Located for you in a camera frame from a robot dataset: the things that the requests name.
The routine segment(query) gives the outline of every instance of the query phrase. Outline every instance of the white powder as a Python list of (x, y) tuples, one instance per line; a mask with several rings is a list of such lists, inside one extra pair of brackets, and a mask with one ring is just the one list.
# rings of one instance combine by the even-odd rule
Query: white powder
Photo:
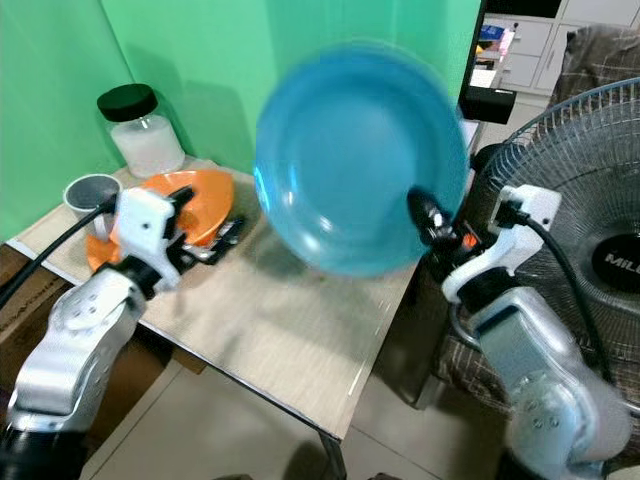
[(172, 172), (184, 161), (171, 122), (161, 115), (119, 123), (111, 130), (111, 138), (136, 177)]

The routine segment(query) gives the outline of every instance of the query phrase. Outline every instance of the fan logo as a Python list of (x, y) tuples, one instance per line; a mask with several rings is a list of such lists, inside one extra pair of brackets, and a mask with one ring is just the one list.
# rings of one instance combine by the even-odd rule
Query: fan logo
[(610, 263), (611, 265), (615, 265), (618, 268), (627, 270), (628, 272), (633, 272), (640, 275), (640, 264), (636, 264), (631, 260), (627, 260), (626, 258), (616, 258), (613, 253), (609, 253), (607, 254), (604, 261)]
[(623, 233), (603, 240), (593, 251), (591, 266), (609, 287), (640, 293), (640, 235)]

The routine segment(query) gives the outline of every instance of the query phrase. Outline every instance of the green backdrop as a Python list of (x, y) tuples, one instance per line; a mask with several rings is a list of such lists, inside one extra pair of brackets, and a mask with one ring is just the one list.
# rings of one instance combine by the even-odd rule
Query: green backdrop
[(251, 171), (255, 125), (294, 65), (353, 40), (430, 64), (457, 99), (480, 0), (5, 0), (0, 240), (65, 185), (124, 162), (95, 100), (135, 79), (161, 92), (188, 153)]

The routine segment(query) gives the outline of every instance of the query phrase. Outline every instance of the table leg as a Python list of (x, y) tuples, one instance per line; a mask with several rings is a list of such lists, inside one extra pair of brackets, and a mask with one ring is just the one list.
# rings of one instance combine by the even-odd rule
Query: table leg
[(331, 472), (333, 473), (333, 478), (335, 480), (346, 480), (347, 469), (344, 466), (344, 458), (342, 458), (340, 442), (322, 432), (318, 432), (318, 434), (320, 435), (320, 441), (322, 442), (324, 451), (327, 452), (327, 457), (329, 457), (329, 465), (331, 467)]

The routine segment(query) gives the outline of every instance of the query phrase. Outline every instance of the glass jar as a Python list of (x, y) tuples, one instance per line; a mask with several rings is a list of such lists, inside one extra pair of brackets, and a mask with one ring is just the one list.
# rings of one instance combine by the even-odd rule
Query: glass jar
[(148, 178), (182, 166), (184, 150), (151, 87), (142, 83), (116, 87), (98, 98), (98, 108), (134, 176)]

